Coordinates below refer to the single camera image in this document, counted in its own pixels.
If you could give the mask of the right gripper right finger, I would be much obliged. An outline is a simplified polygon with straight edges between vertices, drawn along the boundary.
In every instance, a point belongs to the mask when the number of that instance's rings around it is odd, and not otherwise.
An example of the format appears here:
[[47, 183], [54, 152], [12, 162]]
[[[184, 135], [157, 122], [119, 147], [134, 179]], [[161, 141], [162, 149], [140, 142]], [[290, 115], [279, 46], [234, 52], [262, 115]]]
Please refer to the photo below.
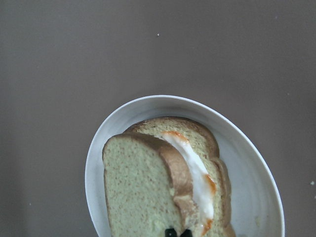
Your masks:
[[183, 233], [181, 233], [180, 237], [192, 237], [192, 231], [189, 229], [184, 230]]

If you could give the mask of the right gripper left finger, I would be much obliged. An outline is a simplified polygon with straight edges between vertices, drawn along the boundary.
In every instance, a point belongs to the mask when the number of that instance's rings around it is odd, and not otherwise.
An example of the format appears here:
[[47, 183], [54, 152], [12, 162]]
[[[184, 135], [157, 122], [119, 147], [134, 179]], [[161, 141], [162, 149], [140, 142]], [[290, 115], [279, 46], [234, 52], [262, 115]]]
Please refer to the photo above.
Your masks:
[[177, 232], [174, 228], [166, 229], [164, 233], [165, 237], [177, 237]]

